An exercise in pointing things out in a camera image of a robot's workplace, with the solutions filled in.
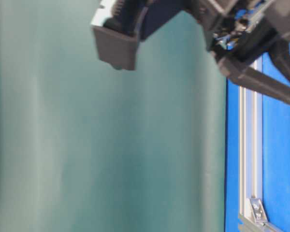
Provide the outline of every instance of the black plastic part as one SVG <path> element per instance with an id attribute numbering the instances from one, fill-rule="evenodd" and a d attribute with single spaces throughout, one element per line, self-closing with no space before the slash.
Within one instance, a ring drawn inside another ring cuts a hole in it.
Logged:
<path id="1" fill-rule="evenodd" d="M 276 42 L 268 53 L 275 67 L 290 81 L 289 42 L 285 40 Z"/>
<path id="2" fill-rule="evenodd" d="M 221 72 L 236 85 L 257 91 L 290 104 L 290 87 L 239 62 L 235 58 L 224 58 Z"/>
<path id="3" fill-rule="evenodd" d="M 184 9 L 183 0 L 156 0 L 143 20 L 141 40 L 146 40 L 156 30 Z"/>
<path id="4" fill-rule="evenodd" d="M 290 42 L 290 0 L 276 0 L 265 16 L 281 37 Z"/>
<path id="5" fill-rule="evenodd" d="M 135 70 L 138 38 L 105 27 L 93 27 L 99 59 L 116 69 Z"/>
<path id="6" fill-rule="evenodd" d="M 233 49 L 233 55 L 249 65 L 261 56 L 278 40 L 280 36 L 268 20 L 263 19 L 256 28 L 247 33 Z"/>

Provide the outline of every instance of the robotic arm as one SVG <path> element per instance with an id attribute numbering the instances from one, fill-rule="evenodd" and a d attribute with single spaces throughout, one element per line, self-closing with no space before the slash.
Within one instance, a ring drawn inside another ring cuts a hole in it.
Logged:
<path id="1" fill-rule="evenodd" d="M 290 0 L 102 0 L 91 23 L 99 58 L 134 70 L 140 42 L 180 11 L 202 26 L 228 79 L 290 104 L 290 87 L 250 67 L 268 52 L 290 81 Z"/>

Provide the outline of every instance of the screw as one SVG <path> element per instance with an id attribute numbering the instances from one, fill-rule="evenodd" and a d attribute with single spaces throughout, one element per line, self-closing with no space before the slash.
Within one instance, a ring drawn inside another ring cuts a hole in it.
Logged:
<path id="1" fill-rule="evenodd" d="M 252 207 L 253 207 L 255 210 L 259 210 L 259 209 L 260 209 L 260 206 L 257 205 L 257 204 L 255 204 L 255 203 L 252 205 Z"/>
<path id="2" fill-rule="evenodd" d="M 256 217 L 257 217 L 257 219 L 259 220 L 259 219 L 261 219 L 262 214 L 261 214 L 261 213 L 256 213 Z"/>

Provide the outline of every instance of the teal cloth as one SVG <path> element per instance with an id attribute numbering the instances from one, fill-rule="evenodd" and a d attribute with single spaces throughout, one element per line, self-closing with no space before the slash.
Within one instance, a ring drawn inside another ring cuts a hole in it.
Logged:
<path id="1" fill-rule="evenodd" d="M 220 232 L 225 78 L 186 13 L 137 71 L 98 60 L 96 0 L 0 0 L 0 232 Z"/>

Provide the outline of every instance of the blue panel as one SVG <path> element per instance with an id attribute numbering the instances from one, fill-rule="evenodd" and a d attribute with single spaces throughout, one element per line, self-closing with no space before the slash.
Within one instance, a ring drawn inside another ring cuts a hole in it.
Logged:
<path id="1" fill-rule="evenodd" d="M 263 71 L 289 82 L 264 55 Z M 290 106 L 263 97 L 263 200 L 271 223 L 290 232 Z"/>
<path id="2" fill-rule="evenodd" d="M 228 81 L 226 222 L 225 231 L 237 231 L 238 225 L 238 86 Z"/>

